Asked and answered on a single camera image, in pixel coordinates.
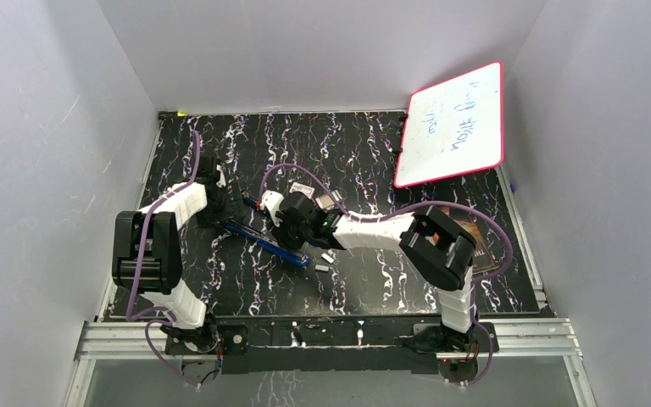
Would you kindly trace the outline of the blue stapler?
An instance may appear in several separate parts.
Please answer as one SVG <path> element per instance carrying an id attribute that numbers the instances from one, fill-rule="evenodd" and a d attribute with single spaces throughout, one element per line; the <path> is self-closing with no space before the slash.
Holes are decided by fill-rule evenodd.
<path id="1" fill-rule="evenodd" d="M 270 237 L 267 233 L 253 229 L 251 226 L 236 222 L 235 220 L 222 221 L 221 225 L 229 231 L 256 242 L 261 248 L 280 257 L 286 262 L 299 267 L 307 267 L 310 263 L 308 254 L 283 248 L 273 237 Z"/>
<path id="2" fill-rule="evenodd" d="M 241 195 L 242 195 L 243 202 L 251 209 L 260 213 L 267 212 L 267 209 L 262 206 L 262 203 L 260 203 L 259 199 L 249 191 L 242 190 Z"/>

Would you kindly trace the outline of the staple box tray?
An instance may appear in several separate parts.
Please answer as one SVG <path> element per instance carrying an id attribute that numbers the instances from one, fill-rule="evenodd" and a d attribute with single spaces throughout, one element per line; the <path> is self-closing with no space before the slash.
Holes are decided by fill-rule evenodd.
<path id="1" fill-rule="evenodd" d="M 315 199 L 317 205 L 324 211 L 333 209 L 337 206 L 337 203 L 342 201 L 342 197 L 338 191 L 331 192 L 331 196 L 326 194 L 320 195 Z"/>

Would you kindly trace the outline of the red white staple box sleeve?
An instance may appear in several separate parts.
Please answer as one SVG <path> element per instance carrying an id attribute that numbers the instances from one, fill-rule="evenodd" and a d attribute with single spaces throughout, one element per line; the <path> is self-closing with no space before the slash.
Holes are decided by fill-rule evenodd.
<path id="1" fill-rule="evenodd" d="M 315 189 L 313 187 L 299 182 L 294 182 L 289 189 L 289 192 L 300 192 L 303 195 L 305 195 L 307 198 L 312 198 L 314 195 L 314 191 Z"/>

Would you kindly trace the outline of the small white staple strip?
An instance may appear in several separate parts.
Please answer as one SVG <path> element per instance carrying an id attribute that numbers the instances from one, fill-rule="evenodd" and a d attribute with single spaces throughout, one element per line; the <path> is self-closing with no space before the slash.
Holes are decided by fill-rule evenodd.
<path id="1" fill-rule="evenodd" d="M 329 264 L 333 264 L 335 260 L 329 254 L 322 254 L 321 258 Z"/>

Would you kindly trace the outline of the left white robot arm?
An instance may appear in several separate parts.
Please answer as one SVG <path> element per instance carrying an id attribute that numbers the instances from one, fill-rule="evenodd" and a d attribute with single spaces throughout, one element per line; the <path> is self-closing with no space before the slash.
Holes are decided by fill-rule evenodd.
<path id="1" fill-rule="evenodd" d="M 137 296 L 166 314 L 174 328 L 187 330 L 186 341 L 199 353 L 218 345 L 216 326 L 206 321 L 207 305 L 182 278 L 180 229 L 194 219 L 218 228 L 245 215 L 240 189 L 227 182 L 220 159 L 203 156 L 195 175 L 169 188 L 154 203 L 117 214 L 111 277 L 131 292 L 127 315 L 135 317 Z"/>

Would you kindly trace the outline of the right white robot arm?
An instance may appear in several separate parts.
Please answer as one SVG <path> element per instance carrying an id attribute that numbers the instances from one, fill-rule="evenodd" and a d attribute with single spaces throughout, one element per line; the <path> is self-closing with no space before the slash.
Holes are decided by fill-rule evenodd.
<path id="1" fill-rule="evenodd" d="M 444 342 L 464 351 L 476 341 L 470 294 L 476 240 L 436 205 L 386 217 L 323 209 L 301 192 L 266 191 L 260 206 L 271 218 L 276 241 L 288 250 L 308 243 L 324 250 L 400 253 L 437 290 Z"/>

